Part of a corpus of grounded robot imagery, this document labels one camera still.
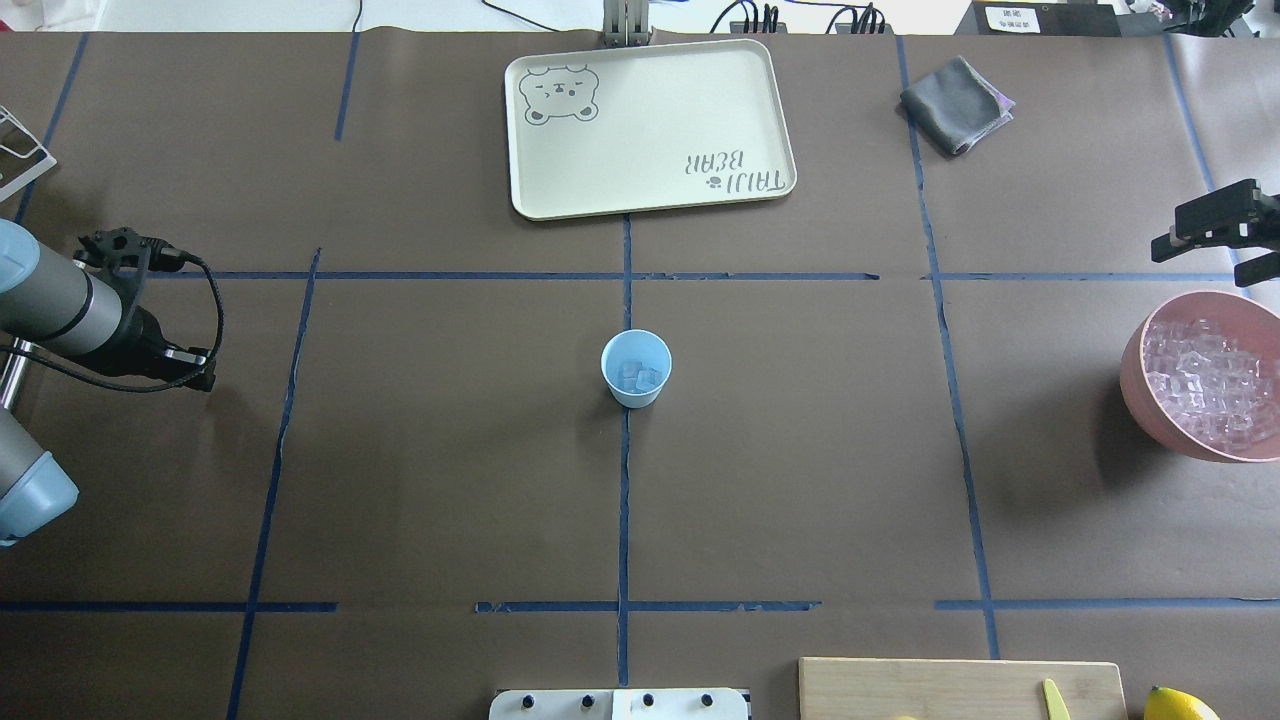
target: pink bowl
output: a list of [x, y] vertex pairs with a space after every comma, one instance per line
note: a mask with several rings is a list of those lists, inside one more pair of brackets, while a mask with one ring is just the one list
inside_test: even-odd
[[1156, 401], [1147, 382], [1147, 357], [1143, 338], [1152, 320], [1192, 323], [1199, 318], [1217, 320], [1222, 334], [1240, 341], [1240, 347], [1262, 357], [1265, 368], [1280, 360], [1280, 316], [1262, 305], [1216, 290], [1199, 290], [1179, 295], [1147, 315], [1129, 338], [1120, 360], [1120, 392], [1134, 420], [1169, 450], [1215, 462], [1271, 462], [1280, 460], [1280, 436], [1256, 443], [1242, 455], [1230, 455], [1199, 442], [1174, 423]]

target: bear drawing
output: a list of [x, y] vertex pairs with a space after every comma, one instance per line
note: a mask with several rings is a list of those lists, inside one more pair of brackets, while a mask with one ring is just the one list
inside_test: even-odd
[[595, 88], [600, 78], [586, 68], [547, 68], [540, 73], [527, 70], [520, 78], [520, 94], [529, 109], [525, 119], [530, 124], [545, 124], [550, 118], [595, 119]]

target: blue tape line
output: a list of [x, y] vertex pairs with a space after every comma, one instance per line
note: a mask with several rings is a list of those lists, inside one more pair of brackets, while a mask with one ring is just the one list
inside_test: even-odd
[[[906, 69], [906, 45], [902, 36], [896, 35], [897, 65], [901, 76], [902, 90], [910, 86]], [[983, 616], [987, 624], [987, 651], [992, 660], [1000, 660], [1000, 641], [996, 635], [996, 612], [991, 607], [991, 578], [987, 575], [987, 551], [982, 542], [982, 520], [978, 516], [978, 493], [973, 482], [973, 465], [969, 459], [969, 438], [964, 427], [964, 410], [960, 406], [960, 384], [956, 380], [955, 355], [951, 350], [951, 331], [947, 327], [946, 300], [942, 296], [941, 268], [938, 265], [938, 251], [933, 238], [933, 222], [929, 219], [929, 208], [924, 201], [924, 161], [920, 159], [920, 140], [915, 128], [915, 120], [908, 114], [908, 133], [911, 140], [911, 160], [915, 164], [915, 190], [920, 201], [920, 222], [924, 225], [924, 236], [929, 254], [929, 278], [933, 286], [933, 302], [938, 315], [938, 331], [942, 336], [942, 359], [947, 369], [947, 389], [951, 395], [951, 415], [956, 427], [956, 436], [960, 439], [960, 457], [964, 464], [965, 496], [969, 503], [969, 530], [973, 537], [973, 555], [978, 566], [978, 589], [986, 602]]]
[[[244, 612], [243, 602], [9, 601], [0, 612]], [[337, 612], [337, 602], [269, 602], [259, 612]]]
[[1133, 609], [1239, 609], [1276, 607], [1280, 598], [1248, 597], [1116, 597], [1116, 598], [1057, 598], [1057, 600], [942, 600], [934, 610], [977, 611], [991, 605], [996, 610], [1133, 610]]
[[243, 612], [243, 602], [0, 602], [0, 612]]
[[631, 213], [622, 215], [622, 329], [631, 329]]
[[[155, 273], [154, 279], [205, 279], [204, 273]], [[310, 273], [298, 272], [246, 272], [229, 270], [214, 273], [218, 279], [227, 281], [305, 281]], [[507, 273], [507, 272], [468, 272], [468, 270], [330, 270], [316, 273], [317, 281], [620, 281], [622, 273]]]
[[1233, 282], [1230, 273], [938, 273], [943, 281]]
[[873, 273], [635, 273], [637, 281], [878, 281]]
[[[484, 270], [329, 270], [316, 273], [321, 281], [622, 281], [623, 309], [631, 307], [634, 281], [878, 281], [873, 273], [632, 273], [628, 238], [623, 238], [623, 272], [621, 273], [517, 273]], [[155, 279], [205, 279], [204, 273], [155, 273]], [[228, 270], [214, 273], [227, 281], [305, 281], [300, 272]]]
[[257, 612], [319, 612], [330, 614], [338, 611], [337, 602], [260, 602]]
[[[82, 32], [79, 44], [76, 46], [76, 55], [72, 58], [72, 67], [67, 69], [67, 78], [63, 81], [63, 91], [58, 95], [58, 104], [54, 105], [54, 114], [49, 117], [49, 127], [45, 128], [45, 137], [41, 140], [41, 145], [45, 146], [46, 151], [52, 150], [54, 131], [58, 129], [58, 122], [63, 118], [63, 109], [67, 108], [67, 97], [70, 96], [72, 85], [76, 83], [76, 73], [79, 72], [86, 45], [88, 45], [88, 33]], [[22, 192], [22, 199], [18, 201], [18, 211], [14, 214], [13, 222], [19, 225], [23, 218], [27, 217], [27, 206], [31, 204], [31, 196], [36, 192], [36, 182], [38, 181], [31, 181], [31, 184]]]
[[[817, 600], [627, 601], [627, 612], [808, 612]], [[476, 615], [515, 612], [617, 612], [613, 601], [531, 601], [475, 603]]]
[[307, 334], [307, 322], [311, 318], [311, 299], [316, 287], [316, 268], [320, 265], [320, 249], [311, 256], [311, 270], [307, 290], [302, 296], [302, 316], [298, 319], [298, 337], [293, 342], [293, 361], [289, 365], [289, 383], [284, 391], [284, 409], [280, 413], [280, 432], [275, 439], [275, 460], [271, 462], [271, 484], [266, 489], [266, 507], [262, 510], [262, 527], [257, 536], [257, 555], [253, 559], [253, 577], [248, 587], [248, 602], [244, 609], [244, 626], [241, 629], [239, 652], [236, 655], [236, 675], [232, 680], [232, 697], [227, 705], [228, 720], [234, 720], [239, 712], [241, 689], [244, 687], [244, 665], [248, 662], [248, 647], [253, 638], [253, 615], [257, 612], [259, 591], [262, 587], [262, 568], [266, 565], [266, 543], [271, 537], [271, 515], [275, 511], [275, 496], [280, 487], [280, 470], [284, 466], [284, 438], [293, 419], [293, 397], [298, 387], [298, 363], [302, 359], [302, 341]]
[[[631, 329], [631, 213], [622, 214], [622, 329]], [[618, 687], [631, 682], [630, 556], [631, 556], [631, 410], [622, 409], [622, 452], [618, 470]]]
[[1174, 58], [1174, 41], [1165, 33], [1165, 59], [1169, 60], [1169, 72], [1174, 79], [1174, 95], [1178, 97], [1178, 109], [1183, 113], [1183, 124], [1187, 127], [1187, 136], [1192, 141], [1192, 150], [1196, 151], [1196, 161], [1199, 163], [1201, 177], [1204, 179], [1204, 187], [1210, 192], [1217, 190], [1217, 184], [1213, 182], [1213, 173], [1208, 169], [1208, 161], [1204, 159], [1204, 149], [1199, 142], [1199, 133], [1196, 131], [1196, 123], [1192, 120], [1190, 106], [1187, 105], [1187, 94], [1183, 91], [1183, 73], [1178, 69], [1178, 59]]
[[631, 410], [622, 409], [622, 461], [618, 487], [618, 687], [630, 682], [628, 626], [631, 597]]
[[477, 602], [476, 615], [508, 612], [617, 612], [618, 603], [600, 601], [532, 601], [532, 602]]
[[636, 601], [635, 612], [809, 612], [817, 600]]
[[351, 50], [347, 53], [347, 79], [342, 83], [342, 102], [338, 105], [338, 124], [333, 128], [333, 138], [342, 142], [342, 132], [347, 126], [347, 102], [351, 100], [351, 81], [356, 77], [356, 51], [360, 50], [360, 33], [351, 33]]

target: lemon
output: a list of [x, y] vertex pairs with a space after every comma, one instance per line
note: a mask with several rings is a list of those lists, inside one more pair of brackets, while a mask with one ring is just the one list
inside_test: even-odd
[[1217, 712], [1210, 710], [1204, 701], [1196, 696], [1162, 688], [1151, 688], [1147, 696], [1147, 708], [1142, 720], [1220, 720]]

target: metal stand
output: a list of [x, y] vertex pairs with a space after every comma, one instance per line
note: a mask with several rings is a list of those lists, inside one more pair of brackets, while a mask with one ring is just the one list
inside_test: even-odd
[[649, 45], [649, 0], [604, 0], [604, 45]]
[[[14, 338], [10, 347], [15, 347], [24, 352], [33, 352], [36, 346], [24, 341]], [[13, 406], [18, 404], [18, 389], [22, 388], [22, 378], [27, 374], [27, 365], [31, 360], [22, 357], [20, 355], [9, 355], [4, 363], [4, 372], [0, 373], [0, 410], [12, 411]]]

